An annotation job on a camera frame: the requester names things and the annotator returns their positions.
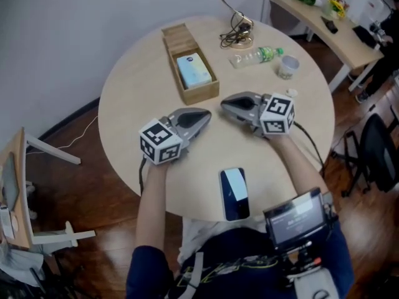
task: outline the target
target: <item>smartphone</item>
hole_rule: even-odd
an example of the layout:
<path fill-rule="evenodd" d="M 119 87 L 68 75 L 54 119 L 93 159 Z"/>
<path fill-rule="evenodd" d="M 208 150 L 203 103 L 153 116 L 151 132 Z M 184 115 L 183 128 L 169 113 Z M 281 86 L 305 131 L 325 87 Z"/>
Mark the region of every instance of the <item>smartphone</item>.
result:
<path fill-rule="evenodd" d="M 248 218 L 248 191 L 244 170 L 242 168 L 225 169 L 219 176 L 226 220 L 238 221 Z"/>

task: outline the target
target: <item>dark blue shirt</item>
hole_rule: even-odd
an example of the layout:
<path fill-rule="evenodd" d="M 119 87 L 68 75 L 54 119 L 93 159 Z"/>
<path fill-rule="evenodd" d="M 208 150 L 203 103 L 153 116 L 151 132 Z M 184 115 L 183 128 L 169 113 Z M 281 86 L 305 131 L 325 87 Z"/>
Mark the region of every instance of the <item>dark blue shirt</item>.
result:
<path fill-rule="evenodd" d="M 340 298 L 354 283 L 354 274 L 345 237 L 337 222 L 332 233 L 312 236 L 313 251 L 330 270 Z M 201 283 L 194 298 L 295 299 L 294 289 L 281 286 L 282 270 L 266 234 L 238 228 L 217 235 L 199 250 L 204 253 Z M 133 252 L 127 278 L 127 298 L 178 298 L 191 278 L 195 255 L 182 266 L 174 280 L 165 255 L 150 246 Z"/>

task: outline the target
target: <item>yellow flowers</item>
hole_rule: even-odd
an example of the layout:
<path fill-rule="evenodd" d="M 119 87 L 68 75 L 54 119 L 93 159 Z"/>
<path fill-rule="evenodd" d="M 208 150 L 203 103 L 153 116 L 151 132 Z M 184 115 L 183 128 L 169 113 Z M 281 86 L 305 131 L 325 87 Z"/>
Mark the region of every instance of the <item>yellow flowers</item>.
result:
<path fill-rule="evenodd" d="M 335 11 L 339 17 L 345 17 L 345 9 L 344 6 L 338 0 L 329 0 L 332 5 L 332 10 Z"/>

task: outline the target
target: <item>wooden box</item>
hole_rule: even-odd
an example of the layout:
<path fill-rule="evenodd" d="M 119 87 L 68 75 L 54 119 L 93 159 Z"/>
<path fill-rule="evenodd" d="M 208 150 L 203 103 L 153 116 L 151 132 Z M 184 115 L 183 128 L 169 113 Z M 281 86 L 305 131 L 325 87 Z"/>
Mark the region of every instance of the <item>wooden box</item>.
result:
<path fill-rule="evenodd" d="M 173 76 L 180 96 L 186 105 L 195 104 L 219 96 L 219 81 L 216 78 L 209 62 L 206 60 L 204 53 L 187 29 L 186 24 L 179 24 L 177 26 L 169 27 L 162 30 L 163 41 L 166 45 L 166 51 L 169 55 L 169 61 Z M 200 87 L 185 89 L 183 81 L 180 77 L 177 66 L 177 58 L 185 55 L 198 53 L 204 62 L 206 68 L 212 77 L 212 82 L 204 84 Z"/>

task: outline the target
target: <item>desk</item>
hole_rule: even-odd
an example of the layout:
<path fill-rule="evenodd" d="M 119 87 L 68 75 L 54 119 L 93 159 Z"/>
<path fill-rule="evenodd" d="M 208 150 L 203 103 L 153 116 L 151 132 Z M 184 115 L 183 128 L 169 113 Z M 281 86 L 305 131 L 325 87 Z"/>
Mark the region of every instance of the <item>desk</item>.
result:
<path fill-rule="evenodd" d="M 275 71 L 279 61 L 234 69 L 228 57 L 236 50 L 221 49 L 219 35 L 229 31 L 229 22 L 214 17 L 190 17 L 185 22 L 220 81 L 220 96 L 194 107 L 212 112 L 207 129 L 189 147 L 190 153 L 173 164 L 166 181 L 166 209 L 174 214 L 207 221 L 225 221 L 219 172 L 245 170 L 252 216 L 262 214 L 295 196 L 282 161 L 265 140 L 243 132 L 221 114 L 220 102 L 242 91 L 285 93 L 295 88 L 296 120 L 316 142 L 326 158 L 334 133 L 334 107 L 325 78 L 310 55 L 295 41 L 273 27 L 256 22 L 256 46 L 283 47 L 299 59 L 300 68 L 290 80 Z M 142 160 L 139 129 L 152 118 L 185 107 L 173 79 L 161 28 L 137 41 L 112 69 L 102 90 L 99 106 L 101 142 L 110 164 L 121 179 L 140 193 L 138 169 Z M 310 141 L 296 128 L 292 136 L 301 150 L 320 169 Z"/>
<path fill-rule="evenodd" d="M 383 58 L 383 54 L 378 49 L 372 49 L 364 44 L 352 30 L 356 25 L 348 19 L 335 20 L 334 24 L 338 29 L 336 34 L 331 33 L 325 26 L 321 16 L 321 8 L 308 6 L 298 0 L 271 0 L 278 4 L 296 18 L 304 22 L 311 31 L 315 32 L 344 63 L 339 73 L 330 82 L 330 90 L 333 92 L 344 80 L 352 69 L 369 66 L 362 72 L 361 76 L 350 86 L 352 91 L 356 85 L 369 73 L 378 60 Z"/>
<path fill-rule="evenodd" d="M 31 145 L 43 152 L 51 154 L 67 162 L 80 164 L 80 158 L 72 156 L 38 140 L 37 138 L 34 138 L 33 136 L 27 134 L 23 128 L 21 128 L 18 133 L 14 135 L 11 141 L 0 152 L 0 165 L 3 165 L 6 162 L 9 153 L 14 154 L 16 178 L 19 189 L 14 210 L 11 211 L 11 218 L 15 217 L 17 220 L 18 230 L 14 229 L 14 239 L 6 237 L 7 243 L 30 248 L 32 245 L 51 244 L 54 242 L 65 242 L 68 240 L 76 244 L 77 239 L 94 237 L 94 230 L 75 233 L 69 222 L 65 223 L 65 230 L 60 230 L 57 232 L 33 233 L 31 220 L 29 218 L 29 208 L 27 205 L 26 194 L 25 165 L 27 145 Z"/>

